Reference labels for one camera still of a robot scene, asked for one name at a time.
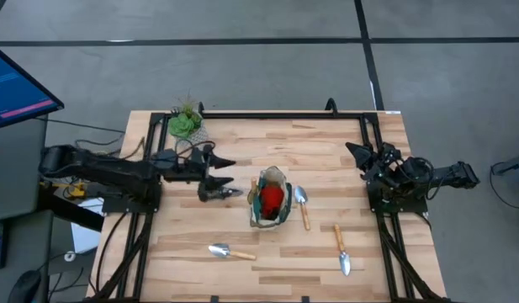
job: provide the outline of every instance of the wooden tabletop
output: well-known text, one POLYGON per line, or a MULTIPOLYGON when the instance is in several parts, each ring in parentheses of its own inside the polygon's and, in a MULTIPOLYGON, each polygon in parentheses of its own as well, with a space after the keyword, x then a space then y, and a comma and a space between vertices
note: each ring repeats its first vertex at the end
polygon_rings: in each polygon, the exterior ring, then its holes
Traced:
MULTIPOLYGON (((146 136, 150 115, 151 111, 131 112, 122 155, 130 154, 146 136)), ((383 140, 401 149, 405 157, 410 155, 401 115, 379 112, 379 121, 383 140)), ((344 146, 347 141, 362 144, 356 120, 206 120, 205 124, 209 138, 216 142, 216 155, 237 161, 211 174, 233 177, 235 181, 228 186, 245 194, 203 203, 197 197, 197 183, 164 183, 151 232, 142 301, 209 301, 211 295, 221 301, 300 301, 304 295, 312 302, 389 301, 377 223, 360 172, 344 146), (246 201, 250 179, 272 165, 293 186, 306 190, 310 231, 304 229, 296 204, 278 229, 250 227, 246 201), (351 256, 348 277, 340 271, 336 223, 351 256), (216 258, 208 249, 215 242, 255 254, 257 261, 216 258)), ((167 148, 174 144, 170 137, 167 148)), ((119 216, 106 217, 95 264, 119 216)), ((432 290, 446 295, 429 227, 412 214, 400 214, 400 220, 410 262, 432 290)), ((111 239, 102 267, 103 282, 122 260, 129 221, 127 215, 111 239)), ((394 266, 403 295, 396 261, 394 266)), ((129 295, 135 269, 134 263, 129 295)), ((93 281, 96 270, 93 267, 93 281)))

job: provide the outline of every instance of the monitor screen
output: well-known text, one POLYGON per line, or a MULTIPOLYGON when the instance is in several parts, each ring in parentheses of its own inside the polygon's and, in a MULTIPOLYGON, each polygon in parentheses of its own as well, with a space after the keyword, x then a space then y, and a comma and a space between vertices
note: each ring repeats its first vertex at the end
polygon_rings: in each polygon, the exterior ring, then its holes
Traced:
POLYGON ((59 99, 0 51, 0 127, 62 108, 59 99))

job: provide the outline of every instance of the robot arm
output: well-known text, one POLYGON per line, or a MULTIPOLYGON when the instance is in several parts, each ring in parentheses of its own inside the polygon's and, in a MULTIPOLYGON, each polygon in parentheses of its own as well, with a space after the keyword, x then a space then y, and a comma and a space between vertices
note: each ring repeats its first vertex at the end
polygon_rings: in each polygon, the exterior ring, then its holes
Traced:
POLYGON ((383 143, 378 152, 372 148, 346 143, 355 157, 357 167, 364 172, 362 179, 380 184, 384 200, 432 199, 430 189, 442 186, 471 189, 479 183, 469 164, 457 162, 449 167, 434 168, 420 157, 404 160, 401 151, 383 143))
POLYGON ((161 178, 168 182, 199 182, 198 195, 204 202, 211 191, 233 181, 233 178, 209 176, 209 168, 228 167, 234 161, 217 157, 213 147, 193 148, 190 157, 180 162, 174 150, 161 151, 149 160, 128 161, 94 154, 74 146, 52 146, 43 151, 39 171, 47 178, 79 177, 118 189, 137 202, 153 199, 161 178))

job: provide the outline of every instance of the red object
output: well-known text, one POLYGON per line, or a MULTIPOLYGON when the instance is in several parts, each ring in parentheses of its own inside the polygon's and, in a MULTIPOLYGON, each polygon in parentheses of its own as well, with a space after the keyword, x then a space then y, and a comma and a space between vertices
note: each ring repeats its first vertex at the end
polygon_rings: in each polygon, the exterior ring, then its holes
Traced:
POLYGON ((41 107, 45 107, 46 105, 52 105, 53 103, 54 103, 53 101, 51 101, 50 99, 47 99, 47 100, 39 102, 37 104, 33 104, 30 106, 24 107, 22 109, 11 110, 7 113, 0 114, 0 115, 1 115, 1 118, 8 118, 8 117, 15 116, 17 114, 23 114, 23 113, 28 112, 33 109, 39 109, 41 107))
POLYGON ((261 190, 262 216, 269 218, 275 210, 279 211, 283 202, 283 190, 278 186, 265 186, 261 190))

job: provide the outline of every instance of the small plant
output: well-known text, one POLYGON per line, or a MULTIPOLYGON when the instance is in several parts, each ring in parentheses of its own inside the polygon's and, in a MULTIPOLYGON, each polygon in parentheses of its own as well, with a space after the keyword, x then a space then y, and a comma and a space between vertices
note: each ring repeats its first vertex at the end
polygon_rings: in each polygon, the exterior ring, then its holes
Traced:
POLYGON ((188 139, 201 127, 201 116, 193 110, 195 102, 187 95, 178 116, 169 120, 169 133, 178 138, 188 139))

